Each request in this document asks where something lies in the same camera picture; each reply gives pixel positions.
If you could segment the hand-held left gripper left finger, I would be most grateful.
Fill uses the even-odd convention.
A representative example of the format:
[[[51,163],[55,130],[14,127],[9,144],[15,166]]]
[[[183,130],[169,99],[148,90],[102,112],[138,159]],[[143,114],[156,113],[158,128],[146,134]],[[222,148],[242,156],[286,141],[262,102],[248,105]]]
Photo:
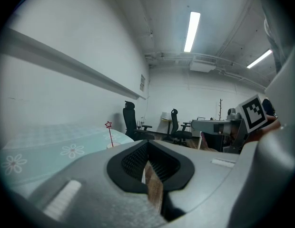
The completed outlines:
[[[142,182],[145,141],[86,154],[29,197],[44,228],[158,228],[167,223]]]

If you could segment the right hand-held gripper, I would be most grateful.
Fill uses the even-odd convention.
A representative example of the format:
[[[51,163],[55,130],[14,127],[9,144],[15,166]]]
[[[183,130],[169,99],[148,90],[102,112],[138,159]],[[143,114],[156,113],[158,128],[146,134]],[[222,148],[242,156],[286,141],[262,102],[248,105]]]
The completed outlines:
[[[191,127],[195,131],[232,137],[230,146],[224,147],[223,152],[239,154],[250,133],[266,122],[267,117],[262,102],[259,95],[255,95],[236,108],[230,108],[226,120],[194,120]]]

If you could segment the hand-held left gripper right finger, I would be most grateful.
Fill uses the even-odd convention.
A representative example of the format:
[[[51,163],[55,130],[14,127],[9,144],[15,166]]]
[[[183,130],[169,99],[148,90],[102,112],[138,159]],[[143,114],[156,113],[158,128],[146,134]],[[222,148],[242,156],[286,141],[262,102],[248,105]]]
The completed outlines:
[[[160,211],[147,212],[150,223],[228,223],[237,198],[228,186],[238,156],[178,148],[149,141],[148,161],[162,184]]]

